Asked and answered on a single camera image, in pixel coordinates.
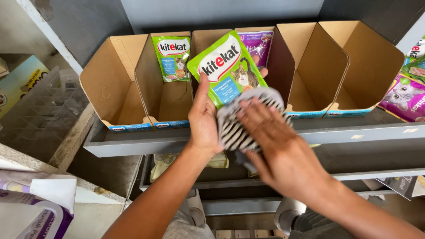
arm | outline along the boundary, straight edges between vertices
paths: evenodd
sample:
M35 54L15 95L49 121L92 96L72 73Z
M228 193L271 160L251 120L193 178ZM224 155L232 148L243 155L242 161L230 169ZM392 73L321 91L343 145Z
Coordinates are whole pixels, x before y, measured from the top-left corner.
M209 82L201 80L189 112L191 135L183 151L154 183L111 225L103 239L160 239L218 146L216 107L208 97Z
M246 155L261 179L277 192L297 199L312 210L340 224L357 238L425 238L411 224L369 203L332 178L314 151L289 128L274 108L253 99L241 102L238 118L263 149Z

forearm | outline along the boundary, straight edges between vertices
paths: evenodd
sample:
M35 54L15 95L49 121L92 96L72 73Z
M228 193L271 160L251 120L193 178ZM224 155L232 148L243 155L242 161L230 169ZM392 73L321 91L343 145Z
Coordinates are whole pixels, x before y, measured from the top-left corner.
M360 239L424 238L419 229L369 203L335 179L310 197L306 205Z
M204 153L186 146L177 159L108 229L103 238L162 238L204 168Z

clear plastic crate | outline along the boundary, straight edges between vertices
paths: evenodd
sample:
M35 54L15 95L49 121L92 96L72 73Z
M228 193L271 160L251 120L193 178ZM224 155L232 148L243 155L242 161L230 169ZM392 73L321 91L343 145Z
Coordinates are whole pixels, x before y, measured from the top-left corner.
M0 143L48 162L88 103L78 75L55 67L0 119Z

right hand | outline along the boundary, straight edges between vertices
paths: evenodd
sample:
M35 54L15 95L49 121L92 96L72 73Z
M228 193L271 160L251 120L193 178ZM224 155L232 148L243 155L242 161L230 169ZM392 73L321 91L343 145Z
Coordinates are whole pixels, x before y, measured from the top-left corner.
M332 188L333 179L322 167L307 142L291 129L275 108L253 98L241 102L237 116L257 141L265 159L246 151L261 180L282 195L304 203Z

gray wall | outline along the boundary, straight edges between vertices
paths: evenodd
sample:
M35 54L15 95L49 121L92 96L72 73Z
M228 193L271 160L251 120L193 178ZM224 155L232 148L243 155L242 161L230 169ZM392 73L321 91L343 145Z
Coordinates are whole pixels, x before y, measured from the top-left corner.
M424 11L425 0L325 0L319 19L361 20L396 45Z
M31 2L82 67L106 38L133 34L120 0Z
M135 34L315 18L323 0L121 0Z

